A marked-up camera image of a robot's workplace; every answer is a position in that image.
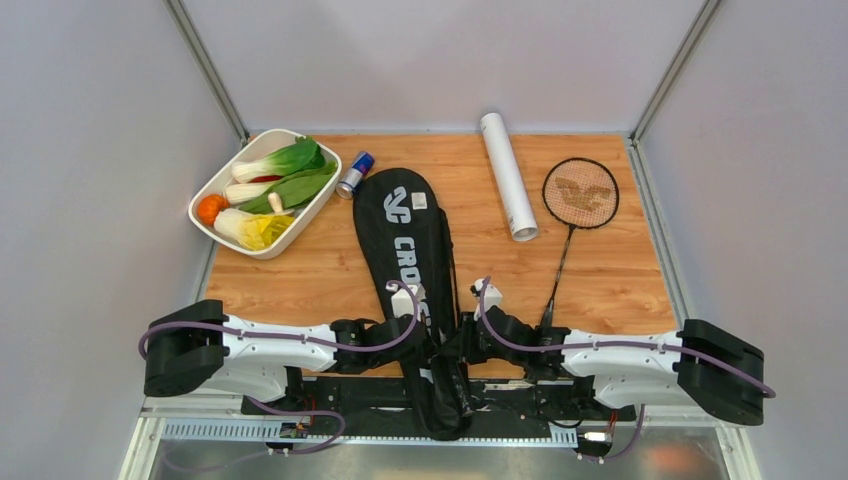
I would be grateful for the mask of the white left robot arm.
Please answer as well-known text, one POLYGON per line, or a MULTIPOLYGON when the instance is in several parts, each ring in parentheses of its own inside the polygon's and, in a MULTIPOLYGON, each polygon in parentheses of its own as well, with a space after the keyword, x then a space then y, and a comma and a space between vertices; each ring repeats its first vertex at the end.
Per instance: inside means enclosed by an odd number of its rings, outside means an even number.
POLYGON ((392 362, 418 366, 434 348, 410 311, 382 323, 340 319, 292 327, 227 315, 214 299, 150 323, 139 345, 148 397, 207 388, 269 402, 287 415, 306 399, 305 386, 293 379, 296 369, 359 375, 392 362))

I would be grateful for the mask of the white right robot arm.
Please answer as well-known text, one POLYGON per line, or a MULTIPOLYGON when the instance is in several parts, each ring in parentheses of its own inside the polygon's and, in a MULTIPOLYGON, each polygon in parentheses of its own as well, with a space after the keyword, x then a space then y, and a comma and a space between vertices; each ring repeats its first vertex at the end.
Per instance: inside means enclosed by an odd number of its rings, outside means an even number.
POLYGON ((764 382, 763 352, 700 319, 678 331, 608 335, 532 327, 492 307, 464 313, 440 351, 467 364, 505 360, 533 379, 570 377, 572 408, 584 418, 607 408, 697 405, 719 420, 759 426, 764 401, 776 395, 764 382))

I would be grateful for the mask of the white shuttlecock tube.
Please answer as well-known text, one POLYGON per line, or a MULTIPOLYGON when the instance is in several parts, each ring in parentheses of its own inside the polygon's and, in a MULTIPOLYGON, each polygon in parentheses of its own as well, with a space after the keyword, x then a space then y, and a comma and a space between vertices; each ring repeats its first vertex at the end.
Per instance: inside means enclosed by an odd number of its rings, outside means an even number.
POLYGON ((533 240, 539 229, 502 116, 497 112, 485 114, 480 129, 510 236, 516 242, 533 240))

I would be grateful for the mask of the silver blue drink can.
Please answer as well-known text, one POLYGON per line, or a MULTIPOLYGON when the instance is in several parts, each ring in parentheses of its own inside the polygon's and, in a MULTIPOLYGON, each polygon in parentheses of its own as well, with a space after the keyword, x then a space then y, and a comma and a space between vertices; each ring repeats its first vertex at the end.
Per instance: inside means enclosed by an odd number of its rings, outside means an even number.
POLYGON ((374 164, 375 159, 370 153, 360 151, 356 155, 352 165, 336 184, 335 190, 337 195, 343 199, 352 199, 357 188, 373 168, 374 164))

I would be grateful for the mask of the black Crossway racket bag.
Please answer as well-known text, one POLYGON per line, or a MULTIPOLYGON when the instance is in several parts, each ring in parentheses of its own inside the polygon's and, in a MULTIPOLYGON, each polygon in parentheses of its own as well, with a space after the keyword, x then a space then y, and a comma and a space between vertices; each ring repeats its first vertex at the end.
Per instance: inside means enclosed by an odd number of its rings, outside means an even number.
POLYGON ((423 435, 438 441, 457 440, 471 424, 463 418, 449 370, 467 370, 442 348, 458 326, 455 265, 447 215, 419 173, 390 168, 367 178, 353 200, 357 239, 378 291, 383 314, 392 317, 390 280, 425 289, 421 314, 431 318, 436 352, 429 369, 400 364, 404 388, 423 435))

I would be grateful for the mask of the black badminton racket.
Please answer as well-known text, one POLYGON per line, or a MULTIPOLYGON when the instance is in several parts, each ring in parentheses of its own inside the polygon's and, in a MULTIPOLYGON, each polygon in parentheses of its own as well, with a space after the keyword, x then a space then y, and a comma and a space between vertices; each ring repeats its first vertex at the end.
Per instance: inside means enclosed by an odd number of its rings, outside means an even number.
POLYGON ((568 227, 551 294, 540 319, 542 328, 550 328, 574 232, 594 230, 610 223, 619 208, 620 191, 606 166, 592 159, 573 157, 559 162, 548 172, 542 200, 550 215, 568 227))
POLYGON ((460 415, 463 418, 471 416, 474 413, 472 396, 462 371, 450 369, 449 378, 460 409, 460 415))

